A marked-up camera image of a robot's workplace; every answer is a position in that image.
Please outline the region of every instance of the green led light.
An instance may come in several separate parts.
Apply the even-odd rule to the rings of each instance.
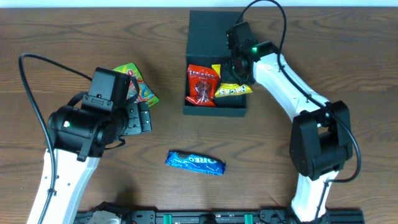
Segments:
[[[66,127],[66,128],[69,128],[69,127],[70,127],[69,121],[65,121],[65,122],[63,123],[63,126]]]

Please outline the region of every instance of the black mounting rail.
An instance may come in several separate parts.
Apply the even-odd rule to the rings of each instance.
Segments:
[[[103,202],[95,211],[78,213],[73,224],[87,224],[96,211],[121,218],[121,224],[299,224],[290,208],[264,208],[258,211],[157,212],[129,210]],[[320,224],[365,223],[360,210],[327,210]]]

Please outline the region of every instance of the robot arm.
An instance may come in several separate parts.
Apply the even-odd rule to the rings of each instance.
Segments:
[[[285,67],[287,74],[307,93],[311,94],[312,98],[318,102],[325,104],[328,100],[313,91],[286,63],[283,55],[280,56],[280,61]],[[318,110],[319,107],[308,101],[301,92],[296,89],[291,82],[279,70],[277,63],[277,54],[272,53],[261,57],[258,62],[253,65],[254,79],[264,86],[278,103],[285,109],[290,120],[302,111],[312,112]]]
[[[85,162],[77,160],[77,154],[55,149],[57,181],[55,190],[44,216],[43,223],[73,223],[81,196],[98,166],[99,157],[87,157]],[[48,152],[44,155],[44,168],[36,199],[30,211],[28,224],[37,224],[47,198],[51,177],[51,160]]]
[[[272,42],[258,43],[252,36],[249,24],[242,22],[227,32],[228,48],[232,51],[231,60],[224,66],[232,82],[264,86],[283,107],[292,121],[289,154],[298,170],[296,195],[291,207],[299,222],[310,222],[325,214],[325,201],[322,201],[324,182],[333,180],[346,160],[352,156],[352,145],[348,134],[323,108],[307,99],[307,96],[292,84],[307,92],[312,99],[332,111],[349,127],[349,111],[342,101],[330,103],[325,97],[313,91],[289,67],[283,55],[280,63],[287,76],[280,71],[277,61],[279,49]],[[319,127],[328,128],[318,133]],[[330,188],[326,188],[327,198]]]
[[[320,96],[318,93],[313,91],[286,63],[283,55],[280,56],[282,65],[285,67],[285,71],[288,75],[298,84],[302,89],[311,94],[314,99],[319,102],[328,102],[328,100]],[[277,63],[277,54],[269,54],[261,57],[258,62],[254,62],[253,65],[254,79],[264,86],[278,103],[283,107],[285,112],[288,114],[291,121],[294,117],[301,114],[302,111],[312,112],[319,110],[317,105],[314,105],[311,101],[308,101],[301,92],[296,89],[291,82],[280,72]],[[297,218],[301,222],[310,222],[315,218],[317,212],[317,206],[321,199],[322,190],[324,187],[324,181],[327,179],[334,179],[338,174],[338,171],[331,171],[323,174],[317,180],[312,180],[309,177],[298,175],[297,191],[292,201],[292,209],[296,214]],[[327,198],[330,188],[327,188],[325,192],[325,198]],[[325,202],[323,201],[318,217],[325,214]]]
[[[72,224],[86,185],[98,166],[105,147],[114,141],[124,144],[123,136],[152,130],[149,105],[127,98],[130,81],[138,90],[135,78],[97,68],[88,93],[77,94],[51,114],[48,132],[55,155],[56,181],[51,193],[52,162],[44,155],[40,187],[28,223],[38,223],[45,206],[42,223]],[[74,107],[83,100],[81,108]],[[46,198],[53,194],[49,203]]]

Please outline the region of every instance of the yellow snack bag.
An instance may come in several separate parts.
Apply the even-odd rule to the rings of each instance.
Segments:
[[[211,67],[212,67],[212,69],[214,69],[214,71],[216,71],[218,76],[221,77],[221,65],[220,64],[216,64],[216,65],[211,65]]]
[[[220,88],[217,90],[215,97],[238,96],[252,92],[253,91],[250,87],[245,84],[239,86],[238,84],[222,83]]]

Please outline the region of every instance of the red snack bag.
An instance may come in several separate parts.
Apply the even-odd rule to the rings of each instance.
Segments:
[[[213,98],[220,76],[212,68],[188,66],[190,96],[186,100],[196,106],[216,107]]]

